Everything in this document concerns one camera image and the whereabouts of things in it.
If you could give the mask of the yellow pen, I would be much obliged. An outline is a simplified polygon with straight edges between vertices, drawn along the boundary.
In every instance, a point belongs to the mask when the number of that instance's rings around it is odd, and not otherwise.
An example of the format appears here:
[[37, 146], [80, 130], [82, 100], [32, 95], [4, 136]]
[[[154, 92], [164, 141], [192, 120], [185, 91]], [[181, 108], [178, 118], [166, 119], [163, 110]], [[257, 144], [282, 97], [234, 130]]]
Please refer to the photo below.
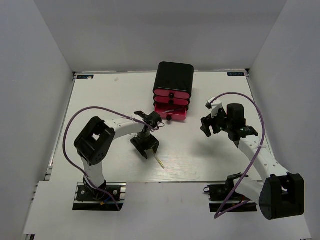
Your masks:
[[159, 165], [162, 167], [162, 169], [165, 169], [165, 166], [162, 163], [162, 161], [160, 160], [160, 158], [157, 155], [155, 155], [154, 157], [155, 157], [156, 161], [159, 163]]

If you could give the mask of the blue thin pen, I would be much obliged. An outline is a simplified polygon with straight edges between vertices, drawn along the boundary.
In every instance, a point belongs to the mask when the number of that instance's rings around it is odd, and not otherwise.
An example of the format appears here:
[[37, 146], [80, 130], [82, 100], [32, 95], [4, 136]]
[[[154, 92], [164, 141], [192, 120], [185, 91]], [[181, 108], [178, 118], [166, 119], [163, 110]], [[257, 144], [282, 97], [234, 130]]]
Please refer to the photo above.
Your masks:
[[171, 112], [183, 111], [183, 110], [184, 108], [175, 108], [175, 109], [166, 110], [165, 113], [171, 113]]

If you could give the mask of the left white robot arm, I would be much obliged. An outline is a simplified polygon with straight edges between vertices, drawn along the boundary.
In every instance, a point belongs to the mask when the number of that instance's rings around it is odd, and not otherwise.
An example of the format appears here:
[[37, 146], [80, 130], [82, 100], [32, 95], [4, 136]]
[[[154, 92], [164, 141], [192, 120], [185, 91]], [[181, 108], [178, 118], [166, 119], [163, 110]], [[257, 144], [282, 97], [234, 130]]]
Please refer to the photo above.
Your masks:
[[114, 140], [136, 134], [130, 142], [145, 159], [148, 159], [147, 151], [158, 150], [160, 142], [151, 132], [159, 129], [162, 123], [160, 115], [155, 111], [149, 115], [142, 111], [136, 111], [134, 114], [141, 119], [122, 117], [104, 121], [95, 116], [74, 141], [74, 147], [83, 162], [84, 184], [88, 187], [90, 196], [96, 200], [103, 198], [106, 193], [102, 161]]

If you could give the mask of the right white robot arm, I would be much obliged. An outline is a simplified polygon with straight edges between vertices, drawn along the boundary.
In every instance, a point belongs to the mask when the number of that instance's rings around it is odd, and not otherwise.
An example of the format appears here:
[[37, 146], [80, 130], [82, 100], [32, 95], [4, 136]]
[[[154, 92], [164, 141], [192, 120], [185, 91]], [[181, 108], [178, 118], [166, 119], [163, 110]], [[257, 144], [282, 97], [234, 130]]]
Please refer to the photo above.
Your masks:
[[224, 109], [217, 101], [207, 103], [211, 113], [201, 119], [201, 130], [207, 137], [226, 132], [228, 138], [250, 160], [262, 182], [242, 176], [229, 175], [224, 185], [210, 185], [208, 193], [212, 201], [236, 200], [257, 204], [267, 220], [301, 216], [305, 212], [305, 181], [298, 174], [290, 173], [261, 144], [258, 132], [246, 124], [242, 104], [231, 103]]

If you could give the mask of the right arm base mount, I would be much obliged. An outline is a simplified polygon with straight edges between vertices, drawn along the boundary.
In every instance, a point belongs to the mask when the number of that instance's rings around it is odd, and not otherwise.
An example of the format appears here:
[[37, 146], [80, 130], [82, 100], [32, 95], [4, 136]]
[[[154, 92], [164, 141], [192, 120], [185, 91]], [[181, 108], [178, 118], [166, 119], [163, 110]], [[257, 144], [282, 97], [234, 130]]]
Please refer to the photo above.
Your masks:
[[[227, 180], [224, 183], [209, 184], [203, 188], [203, 192], [209, 195], [209, 211], [211, 213], [217, 212], [220, 205], [228, 196], [229, 192], [233, 189], [235, 185], [234, 180], [239, 179], [241, 175], [242, 175], [241, 173], [229, 175], [227, 177]], [[247, 200], [248, 198], [244, 197], [239, 193], [234, 192], [221, 211], [223, 212], [229, 208], [235, 207]], [[237, 213], [257, 212], [257, 205], [254, 202], [250, 201], [247, 204], [244, 204], [240, 207], [237, 207], [236, 209], [231, 210], [231, 212], [237, 212]]]

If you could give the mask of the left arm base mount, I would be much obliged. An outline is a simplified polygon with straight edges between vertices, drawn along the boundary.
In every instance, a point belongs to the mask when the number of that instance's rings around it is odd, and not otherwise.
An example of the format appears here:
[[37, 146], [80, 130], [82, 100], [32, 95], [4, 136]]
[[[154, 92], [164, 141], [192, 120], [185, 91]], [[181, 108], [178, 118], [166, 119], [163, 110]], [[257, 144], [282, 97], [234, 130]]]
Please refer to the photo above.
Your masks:
[[[120, 210], [125, 203], [126, 186], [126, 183], [106, 184], [105, 191], [113, 196]], [[117, 212], [118, 208], [108, 194], [96, 189], [92, 192], [81, 182], [76, 187], [72, 210]]]

